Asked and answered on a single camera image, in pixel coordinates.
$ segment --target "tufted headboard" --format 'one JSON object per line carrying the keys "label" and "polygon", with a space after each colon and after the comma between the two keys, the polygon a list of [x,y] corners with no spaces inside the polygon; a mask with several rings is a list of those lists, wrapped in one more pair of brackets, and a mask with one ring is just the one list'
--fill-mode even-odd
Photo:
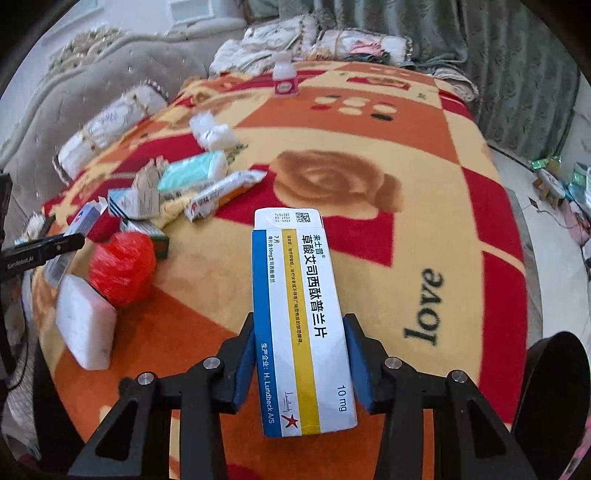
{"label": "tufted headboard", "polygon": [[207,77],[217,49],[229,38],[242,38],[245,26],[243,19],[221,18],[167,35],[129,34],[93,63],[43,84],[0,150],[0,168],[14,183],[5,246],[30,214],[63,189],[51,161],[84,123],[142,80],[155,81],[173,98],[188,77]]}

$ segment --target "folded clothes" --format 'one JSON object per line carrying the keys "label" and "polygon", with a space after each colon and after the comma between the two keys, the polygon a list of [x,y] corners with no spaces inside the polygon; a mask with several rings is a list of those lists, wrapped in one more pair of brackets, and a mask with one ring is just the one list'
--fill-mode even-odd
{"label": "folded clothes", "polygon": [[355,53],[345,57],[346,61],[364,61],[366,63],[379,63],[387,65],[390,55],[388,52],[384,52],[381,55],[374,55],[371,53]]}
{"label": "folded clothes", "polygon": [[432,75],[437,79],[445,80],[453,87],[455,94],[464,100],[465,103],[470,103],[471,101],[477,99],[480,95],[478,87],[474,84],[474,82],[466,77],[466,75],[463,74],[463,72],[461,72],[459,69],[452,69],[450,67],[436,67],[434,69],[421,72]]}
{"label": "folded clothes", "polygon": [[228,40],[217,51],[209,67],[211,75],[237,70],[258,75],[273,67],[274,51],[290,50],[294,60],[304,60],[318,33],[314,15],[298,15],[253,25],[241,41]]}

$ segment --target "red star logo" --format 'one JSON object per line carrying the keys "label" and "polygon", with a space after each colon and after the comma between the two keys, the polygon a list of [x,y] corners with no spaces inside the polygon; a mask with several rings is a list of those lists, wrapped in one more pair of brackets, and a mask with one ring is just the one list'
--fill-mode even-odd
{"label": "red star logo", "polygon": [[295,428],[297,428],[297,423],[298,423],[298,420],[296,420],[296,419],[294,418],[294,416],[293,416],[293,415],[291,416],[291,418],[289,418],[289,417],[286,417],[285,415],[282,415],[282,417],[283,417],[283,418],[285,418],[285,419],[287,420],[287,425],[285,425],[285,428],[289,428],[289,427],[291,427],[292,425],[293,425]]}

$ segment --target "yellow stripe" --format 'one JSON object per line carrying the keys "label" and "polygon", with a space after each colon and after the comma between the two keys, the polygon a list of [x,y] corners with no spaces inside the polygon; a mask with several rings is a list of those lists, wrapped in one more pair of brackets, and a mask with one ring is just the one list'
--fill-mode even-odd
{"label": "yellow stripe", "polygon": [[302,435],[320,433],[314,368],[308,334],[304,286],[301,279],[300,252],[296,230],[282,230],[287,307],[290,314],[291,349],[294,354],[295,387],[300,408]]}

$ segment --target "cable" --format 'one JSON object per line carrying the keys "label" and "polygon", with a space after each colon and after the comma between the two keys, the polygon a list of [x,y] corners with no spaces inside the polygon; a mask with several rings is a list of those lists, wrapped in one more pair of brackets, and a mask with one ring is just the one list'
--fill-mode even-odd
{"label": "cable", "polygon": [[[521,211],[523,212],[525,209],[528,209],[529,207],[533,207],[533,206],[535,206],[535,205],[533,203],[530,203],[527,207],[523,207],[521,209]],[[566,225],[563,225],[562,223],[560,223],[558,221],[558,219],[554,215],[552,215],[552,213],[549,212],[548,210],[540,210],[539,208],[536,208],[535,211],[538,213],[547,213],[548,215],[550,215],[552,217],[552,220],[554,220],[559,226],[561,226],[562,228],[564,228],[566,230],[571,230],[571,228],[578,226],[579,228],[581,228],[581,234],[583,233],[582,227],[581,227],[580,223],[578,223],[578,222],[572,226],[566,226]]]}
{"label": "cable", "polygon": [[18,379],[18,382],[11,387],[8,387],[8,391],[11,392],[12,390],[16,390],[18,387],[21,386],[23,379],[25,378],[25,373],[27,372],[27,364],[29,361],[29,327],[27,325],[27,320],[25,319],[25,330],[22,333],[22,337],[25,342],[25,361],[22,366],[21,378]]}

